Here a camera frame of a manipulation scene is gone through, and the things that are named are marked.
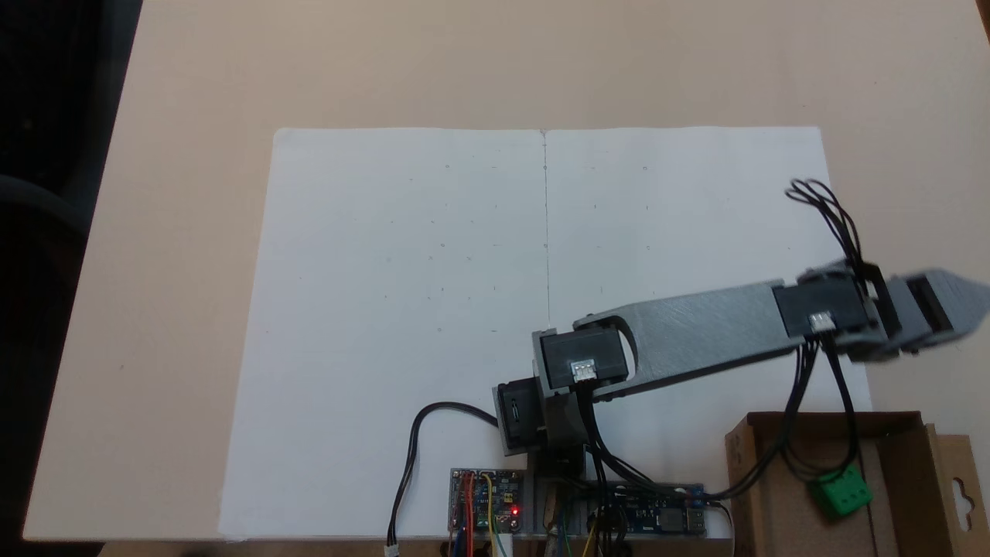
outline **tabletop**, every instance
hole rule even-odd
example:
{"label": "tabletop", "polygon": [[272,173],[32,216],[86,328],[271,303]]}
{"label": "tabletop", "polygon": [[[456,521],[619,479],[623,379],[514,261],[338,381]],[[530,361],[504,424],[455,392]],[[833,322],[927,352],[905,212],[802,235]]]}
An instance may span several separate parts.
{"label": "tabletop", "polygon": [[[868,259],[988,281],[987,99],[973,0],[147,0],[25,536],[219,537],[279,128],[817,125]],[[869,371],[984,478],[988,334]]]}

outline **green wire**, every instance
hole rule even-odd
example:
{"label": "green wire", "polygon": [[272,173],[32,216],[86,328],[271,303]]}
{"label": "green wire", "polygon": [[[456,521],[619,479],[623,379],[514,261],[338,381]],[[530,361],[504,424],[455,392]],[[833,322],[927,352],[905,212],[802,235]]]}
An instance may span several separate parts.
{"label": "green wire", "polygon": [[509,557],[505,552],[505,548],[502,547],[502,536],[499,535],[501,532],[498,531],[498,520],[492,520],[492,529],[495,530],[495,543],[498,544],[498,550],[502,552],[502,557]]}
{"label": "green wire", "polygon": [[564,508],[561,516],[563,516],[563,520],[561,521],[563,524],[560,525],[560,531],[562,532],[560,535],[563,536],[563,546],[567,548],[567,557],[574,557],[570,552],[570,540],[567,539],[567,507]]}

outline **dark background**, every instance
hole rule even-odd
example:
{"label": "dark background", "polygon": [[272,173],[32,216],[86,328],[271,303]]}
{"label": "dark background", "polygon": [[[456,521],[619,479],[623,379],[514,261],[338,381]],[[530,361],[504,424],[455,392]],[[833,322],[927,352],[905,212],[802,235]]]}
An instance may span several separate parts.
{"label": "dark background", "polygon": [[141,0],[0,1],[0,555],[21,540]]}

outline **blue wire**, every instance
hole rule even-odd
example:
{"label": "blue wire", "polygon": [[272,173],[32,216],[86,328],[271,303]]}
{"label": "blue wire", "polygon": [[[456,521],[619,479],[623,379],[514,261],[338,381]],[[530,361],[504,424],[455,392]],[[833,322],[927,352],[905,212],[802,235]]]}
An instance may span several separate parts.
{"label": "blue wire", "polygon": [[457,557],[457,550],[460,549],[460,534],[464,533],[464,529],[457,531],[457,537],[453,539],[453,553],[450,553],[450,557]]}
{"label": "blue wire", "polygon": [[557,557],[563,557],[563,538],[567,537],[567,526],[563,515],[565,509],[566,506],[560,508],[560,517],[557,519]]}

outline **yellow wire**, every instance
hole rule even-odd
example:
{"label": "yellow wire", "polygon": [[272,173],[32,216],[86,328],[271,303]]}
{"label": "yellow wire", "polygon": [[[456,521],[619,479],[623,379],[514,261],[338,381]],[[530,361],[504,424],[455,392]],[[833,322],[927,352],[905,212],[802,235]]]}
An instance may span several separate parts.
{"label": "yellow wire", "polygon": [[584,542],[584,551],[581,552],[581,557],[588,557],[588,548],[591,547],[591,540],[595,539],[595,530],[598,528],[598,518],[591,523],[591,531],[588,532],[588,541]]}
{"label": "yellow wire", "polygon": [[487,474],[482,474],[482,478],[488,482],[488,537],[491,538],[492,542],[492,552],[495,551],[495,530],[492,529],[492,500],[495,499],[495,486],[492,484],[492,479]]}

